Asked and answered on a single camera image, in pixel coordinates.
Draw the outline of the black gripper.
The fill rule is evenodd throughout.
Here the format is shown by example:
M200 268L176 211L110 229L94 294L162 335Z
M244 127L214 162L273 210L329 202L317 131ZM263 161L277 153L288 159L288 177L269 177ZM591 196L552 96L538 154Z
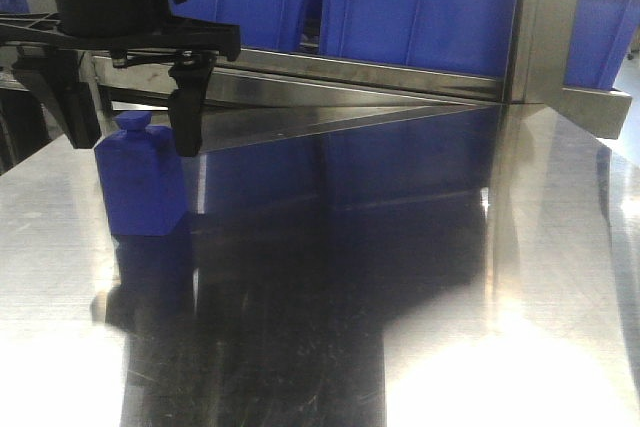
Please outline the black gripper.
M172 4L187 0L54 1L53 12L2 14L1 42L22 45L11 67L14 78L54 117L75 149L92 149L101 137L77 51L108 51L118 68L143 64L128 56L131 50L165 49L164 61L177 61L184 52L213 52L234 61L241 52L239 26L172 14ZM196 57L169 69L176 88L168 114L182 157L195 157L202 146L203 107L215 63L215 57Z

